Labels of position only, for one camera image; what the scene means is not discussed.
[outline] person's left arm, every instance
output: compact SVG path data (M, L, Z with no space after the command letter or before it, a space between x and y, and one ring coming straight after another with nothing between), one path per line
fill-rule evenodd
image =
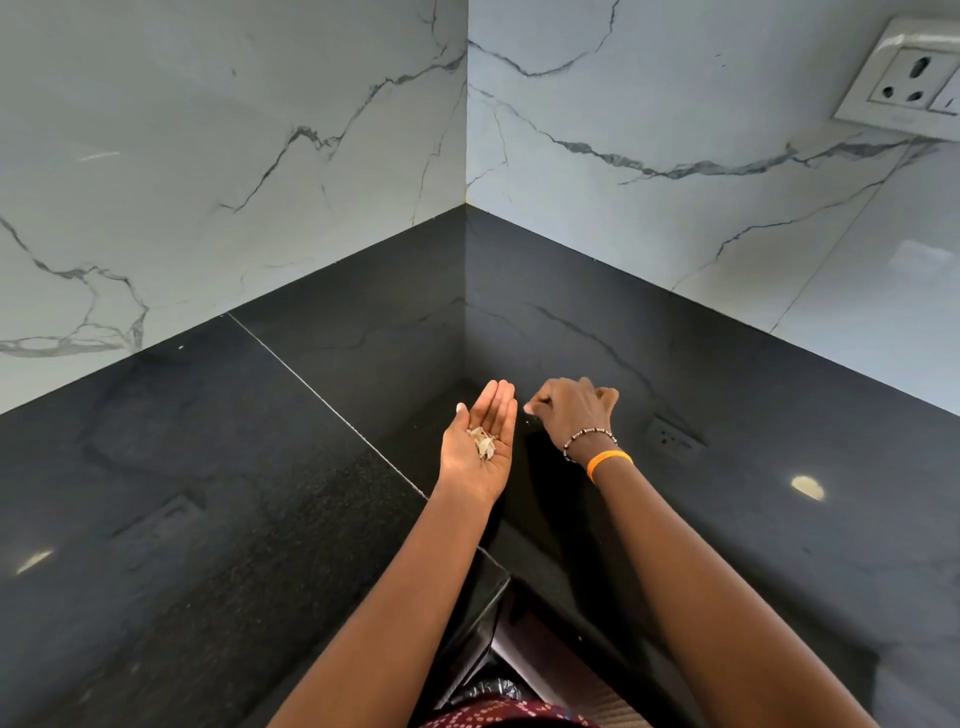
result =
M403 547L269 728L404 728L513 460L514 386L491 381L444 433L440 478ZM468 429L496 437L481 462Z

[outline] garlic skin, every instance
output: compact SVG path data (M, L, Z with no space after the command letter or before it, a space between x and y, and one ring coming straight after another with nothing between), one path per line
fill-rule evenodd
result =
M474 429L467 430L467 435L473 438L473 444L477 446L477 454L480 455L481 460L490 460L493 457L493 454L496 452L493 441L496 438L487 430L483 427L475 427Z

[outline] person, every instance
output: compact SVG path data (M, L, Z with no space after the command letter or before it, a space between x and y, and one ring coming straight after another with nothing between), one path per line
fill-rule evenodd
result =
M514 385L491 381L444 433L433 494L393 562L309 669L270 728L402 728L513 459ZM586 378L550 379L523 409L606 501L662 635L711 728L876 728L823 663L678 516L607 434L619 397ZM482 461L468 430L495 439ZM602 431L588 431L595 428ZM563 708L498 699L431 726L553 717Z

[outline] orange bracelet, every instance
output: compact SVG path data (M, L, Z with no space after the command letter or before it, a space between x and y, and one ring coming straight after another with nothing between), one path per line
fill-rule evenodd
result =
M593 479L593 471L596 470L596 467L600 465L608 457L625 457L631 463L634 462L634 458L624 452L622 449L608 449L601 452L599 455L594 455L593 459L587 464L587 477Z

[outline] open palm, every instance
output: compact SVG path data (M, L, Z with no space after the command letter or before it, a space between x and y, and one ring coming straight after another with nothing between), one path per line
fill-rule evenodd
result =
M489 505L503 493L514 460L516 400L514 385L491 380L470 410L457 405L457 416L444 433L440 452L440 481L467 489ZM481 460L468 430L483 427L494 438L494 454Z

